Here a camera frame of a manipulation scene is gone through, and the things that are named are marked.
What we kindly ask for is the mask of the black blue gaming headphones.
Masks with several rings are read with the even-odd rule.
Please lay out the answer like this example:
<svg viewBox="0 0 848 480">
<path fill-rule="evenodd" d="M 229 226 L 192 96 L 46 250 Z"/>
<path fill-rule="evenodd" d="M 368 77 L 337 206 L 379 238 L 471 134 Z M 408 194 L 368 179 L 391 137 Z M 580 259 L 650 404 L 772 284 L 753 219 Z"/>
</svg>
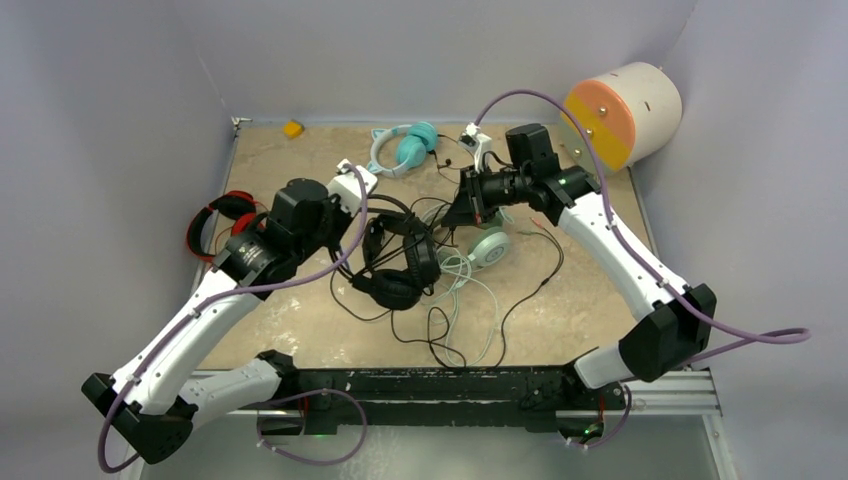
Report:
<svg viewBox="0 0 848 480">
<path fill-rule="evenodd" d="M 385 194 L 372 194 L 370 198 L 393 208 L 369 209 L 374 216 L 367 220 L 360 242 L 362 266 L 354 269 L 345 261 L 331 278 L 341 277 L 351 289 L 369 297 L 383 311 L 372 316 L 357 314 L 343 304 L 337 289 L 330 287 L 336 304 L 362 322 L 373 322 L 395 311 L 413 308 L 423 296 L 434 292 L 441 275 L 431 224 L 397 198 Z"/>
</svg>

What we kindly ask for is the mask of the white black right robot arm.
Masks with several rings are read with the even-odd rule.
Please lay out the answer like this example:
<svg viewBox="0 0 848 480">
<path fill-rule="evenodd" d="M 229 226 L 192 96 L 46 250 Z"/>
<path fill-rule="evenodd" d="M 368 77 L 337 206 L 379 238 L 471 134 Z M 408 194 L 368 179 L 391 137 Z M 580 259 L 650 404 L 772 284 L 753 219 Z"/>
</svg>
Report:
<svg viewBox="0 0 848 480">
<path fill-rule="evenodd" d="M 511 163 L 492 170 L 491 139 L 470 123 L 458 143 L 473 165 L 460 171 L 460 186 L 441 223 L 480 225 L 502 206 L 526 204 L 587 250 L 618 288 L 636 324 L 617 343 L 571 361 L 561 381 L 564 399 L 584 407 L 601 387 L 635 378 L 651 382 L 707 346 L 715 312 L 714 292 L 690 286 L 621 222 L 595 178 L 580 166 L 563 168 L 548 130 L 538 123 L 506 133 Z"/>
</svg>

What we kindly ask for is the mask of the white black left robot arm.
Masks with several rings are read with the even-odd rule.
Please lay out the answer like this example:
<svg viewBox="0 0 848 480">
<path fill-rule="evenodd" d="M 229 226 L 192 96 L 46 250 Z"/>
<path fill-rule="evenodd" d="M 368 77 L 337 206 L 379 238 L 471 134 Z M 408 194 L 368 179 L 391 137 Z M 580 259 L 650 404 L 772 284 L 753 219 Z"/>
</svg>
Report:
<svg viewBox="0 0 848 480">
<path fill-rule="evenodd" d="M 124 366 L 94 373 L 83 395 L 103 416 L 97 460 L 107 474 L 106 444 L 118 433 L 133 460 L 159 463 L 204 424 L 239 408 L 268 403 L 284 409 L 307 396 L 289 356 L 256 355 L 243 366 L 197 381 L 192 375 L 223 337 L 273 292 L 312 282 L 298 269 L 320 249 L 346 261 L 341 246 L 349 228 L 353 244 L 364 237 L 368 199 L 377 179 L 355 166 L 341 168 L 328 183 L 306 178 L 280 189 L 268 211 L 231 236 L 211 269 L 177 314 Z"/>
</svg>

